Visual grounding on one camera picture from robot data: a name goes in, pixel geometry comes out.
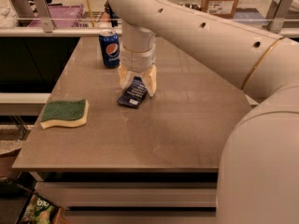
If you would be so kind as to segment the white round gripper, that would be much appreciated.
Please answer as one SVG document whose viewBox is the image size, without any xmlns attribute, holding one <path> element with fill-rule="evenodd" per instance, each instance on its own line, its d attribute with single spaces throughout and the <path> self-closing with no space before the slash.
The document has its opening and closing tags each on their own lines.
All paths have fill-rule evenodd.
<svg viewBox="0 0 299 224">
<path fill-rule="evenodd" d="M 133 81 L 133 71 L 142 74 L 142 81 L 149 93 L 153 97 L 157 89 L 157 69 L 154 64 L 156 61 L 156 46 L 150 50 L 136 52 L 130 51 L 124 45 L 120 48 L 120 65 L 118 74 L 120 86 L 127 88 Z"/>
</svg>

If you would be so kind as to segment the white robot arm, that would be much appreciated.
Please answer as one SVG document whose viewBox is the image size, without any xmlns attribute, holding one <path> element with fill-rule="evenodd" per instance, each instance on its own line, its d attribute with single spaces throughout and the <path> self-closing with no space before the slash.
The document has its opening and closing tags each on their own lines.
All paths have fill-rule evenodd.
<svg viewBox="0 0 299 224">
<path fill-rule="evenodd" d="M 257 101 L 221 151 L 217 224 L 299 224 L 298 44 L 167 0 L 108 0 Z"/>
</svg>

